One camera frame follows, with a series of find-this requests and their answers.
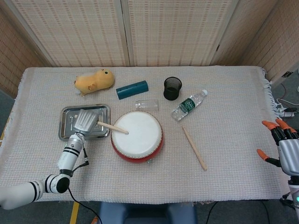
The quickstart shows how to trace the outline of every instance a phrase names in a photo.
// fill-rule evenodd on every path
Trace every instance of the plush hamster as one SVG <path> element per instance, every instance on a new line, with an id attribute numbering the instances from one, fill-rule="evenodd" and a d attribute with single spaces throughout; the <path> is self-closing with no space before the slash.
<path id="1" fill-rule="evenodd" d="M 91 76 L 78 76 L 75 87 L 81 95 L 86 95 L 97 90 L 109 88 L 114 83 L 114 75 L 109 69 L 101 69 Z"/>

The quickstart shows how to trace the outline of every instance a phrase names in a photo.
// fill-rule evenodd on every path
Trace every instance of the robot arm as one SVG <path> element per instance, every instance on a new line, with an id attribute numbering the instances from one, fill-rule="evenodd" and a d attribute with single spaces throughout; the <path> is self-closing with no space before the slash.
<path id="1" fill-rule="evenodd" d="M 66 192 L 77 158 L 81 150 L 84 150 L 84 135 L 93 130 L 97 120 L 96 113 L 81 110 L 74 125 L 77 132 L 70 136 L 58 161 L 59 174 L 51 174 L 43 180 L 12 187 L 0 187 L 0 207 L 6 210 L 14 209 L 40 199 L 45 192 L 54 194 Z"/>
<path id="2" fill-rule="evenodd" d="M 283 195 L 281 200 L 286 203 L 288 195 L 291 194 L 293 203 L 292 205 L 286 204 L 295 208 L 299 218 L 299 135 L 296 130 L 282 120 L 276 119 L 276 122 L 278 125 L 269 121 L 262 121 L 271 131 L 276 142 L 279 160 L 268 157 L 261 149 L 258 149 L 257 153 L 266 162 L 281 167 L 282 171 L 291 177 L 288 181 L 290 192 Z"/>

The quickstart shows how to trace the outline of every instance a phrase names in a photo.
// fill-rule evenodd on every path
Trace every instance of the drum rim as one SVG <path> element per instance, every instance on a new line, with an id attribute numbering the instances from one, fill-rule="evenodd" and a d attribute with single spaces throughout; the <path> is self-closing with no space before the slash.
<path id="1" fill-rule="evenodd" d="M 154 149 L 151 153 L 148 153 L 148 154 L 146 154 L 146 155 L 144 155 L 144 156 L 129 156 L 129 155 L 126 155 L 126 154 L 124 154 L 123 152 L 121 152 L 121 151 L 118 149 L 118 147 L 116 146 L 116 144 L 115 144 L 115 142 L 114 142 L 114 139 L 113 139 L 113 132 L 114 132 L 113 130 L 111 130 L 111 142 L 112 142 L 112 146 L 113 146 L 113 148 L 114 148 L 115 150 L 117 150 L 120 154 L 122 154 L 123 156 L 128 157 L 128 158 L 131 158 L 131 159 L 142 159 L 142 158 L 145 158 L 145 157 L 150 156 L 151 154 L 153 154 L 153 153 L 159 148 L 159 146 L 161 145 L 161 142 L 162 142 L 162 138 L 163 138 L 163 129 L 162 129 L 162 126 L 161 126 L 160 122 L 158 121 L 158 119 L 157 119 L 154 115 L 152 115 L 152 114 L 150 114 L 150 113 L 148 113 L 148 112 L 145 112 L 145 111 L 130 111 L 130 112 L 128 112 L 128 113 L 125 113 L 125 114 L 121 115 L 121 116 L 115 121 L 115 123 L 116 123 L 119 119 L 121 119 L 122 117 L 126 116 L 126 115 L 129 114 L 129 113 L 133 113 L 133 112 L 146 113 L 146 114 L 149 114 L 150 116 L 152 116 L 154 119 L 156 119 L 156 121 L 158 122 L 158 124 L 159 124 L 159 126 L 160 126 L 160 130 L 161 130 L 161 135 L 160 135 L 159 144 L 155 147 L 155 149 Z"/>

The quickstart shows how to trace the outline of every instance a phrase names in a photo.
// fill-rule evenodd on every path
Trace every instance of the yellow floor line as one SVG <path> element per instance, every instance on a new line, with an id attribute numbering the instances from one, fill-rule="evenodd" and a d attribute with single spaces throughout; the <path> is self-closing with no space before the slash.
<path id="1" fill-rule="evenodd" d="M 77 215 L 78 215 L 78 210 L 79 210 L 79 203 L 74 202 L 74 204 L 73 204 L 73 210 L 71 211 L 71 220 L 70 220 L 70 224 L 76 224 L 76 221 L 77 221 Z"/>
<path id="2" fill-rule="evenodd" d="M 3 138 L 4 138 L 4 132 L 5 132 L 5 129 L 6 129 L 6 126 L 7 126 L 7 124 L 8 124 L 8 121 L 9 121 L 9 118 L 7 119 L 7 121 L 6 121 L 6 124 L 5 124 L 5 127 L 4 127 L 4 129 L 3 129 L 3 132 L 2 132 L 2 134 L 1 134 L 1 137 L 0 137 L 0 146 L 2 145 L 2 140 L 3 140 Z"/>

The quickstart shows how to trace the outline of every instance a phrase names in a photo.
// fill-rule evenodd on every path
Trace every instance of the silver tray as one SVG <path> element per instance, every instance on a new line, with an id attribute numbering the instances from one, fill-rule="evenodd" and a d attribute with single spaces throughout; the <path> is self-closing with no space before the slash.
<path id="1" fill-rule="evenodd" d="M 92 110 L 99 114 L 99 121 L 110 124 L 110 107 L 106 104 L 94 104 L 84 106 L 67 106 L 62 109 L 59 122 L 59 138 L 64 141 L 75 133 L 73 125 L 76 121 L 75 115 L 79 114 L 80 109 Z M 109 135 L 109 128 L 96 125 L 93 131 L 86 136 L 86 139 L 105 138 Z"/>

